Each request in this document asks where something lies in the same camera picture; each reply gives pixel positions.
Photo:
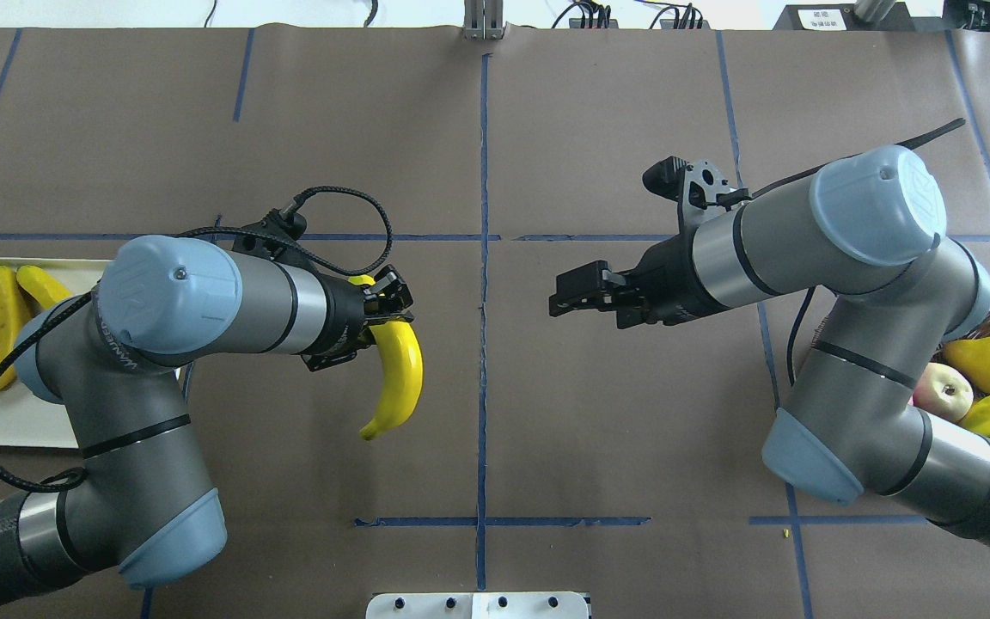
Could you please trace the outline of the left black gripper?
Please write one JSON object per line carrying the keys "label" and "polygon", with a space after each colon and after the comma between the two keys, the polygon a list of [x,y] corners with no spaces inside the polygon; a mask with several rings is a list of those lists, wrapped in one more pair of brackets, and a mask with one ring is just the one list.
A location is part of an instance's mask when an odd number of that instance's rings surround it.
{"label": "left black gripper", "polygon": [[413,295],[400,272],[388,264],[374,277],[352,279],[319,275],[327,302],[322,329],[313,344],[300,352],[309,371],[345,364],[372,346],[368,324],[413,322]]}

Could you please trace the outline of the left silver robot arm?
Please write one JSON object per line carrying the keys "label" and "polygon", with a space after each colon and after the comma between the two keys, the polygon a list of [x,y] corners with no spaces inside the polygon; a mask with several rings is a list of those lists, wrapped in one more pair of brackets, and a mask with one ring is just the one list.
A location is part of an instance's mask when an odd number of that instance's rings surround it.
{"label": "left silver robot arm", "polygon": [[16,478],[0,500],[0,606],[117,568],[133,589],[203,567],[228,534],[176,369],[217,353],[295,355],[310,370],[408,325],[404,279],[384,261],[354,285],[288,238],[224,249],[204,230],[139,236],[90,293],[56,304],[15,338],[7,361],[33,395],[63,405],[82,465]]}

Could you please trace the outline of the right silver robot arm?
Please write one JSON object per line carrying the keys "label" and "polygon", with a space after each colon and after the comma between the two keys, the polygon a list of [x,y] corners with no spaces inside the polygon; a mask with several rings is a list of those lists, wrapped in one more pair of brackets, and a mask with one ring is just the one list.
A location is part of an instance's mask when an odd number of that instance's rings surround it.
{"label": "right silver robot arm", "polygon": [[990,310],[989,274],[947,235],[923,158],[879,146],[751,193],[710,162],[671,156],[643,183],[675,201],[677,234],[632,269],[594,261],[559,274],[549,314],[673,326],[825,287],[835,305],[762,461],[815,498],[847,506],[872,491],[990,546],[990,438],[910,404],[939,346]]}

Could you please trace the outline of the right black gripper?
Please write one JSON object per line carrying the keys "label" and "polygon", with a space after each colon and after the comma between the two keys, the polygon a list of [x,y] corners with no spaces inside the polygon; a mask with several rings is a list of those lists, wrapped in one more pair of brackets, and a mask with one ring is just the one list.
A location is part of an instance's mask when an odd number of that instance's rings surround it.
{"label": "right black gripper", "polygon": [[555,278],[547,313],[559,317],[578,310],[616,312],[618,329],[645,324],[675,326],[728,309],[700,281],[693,262],[693,238],[677,235],[652,244],[637,266],[610,269],[593,261]]}

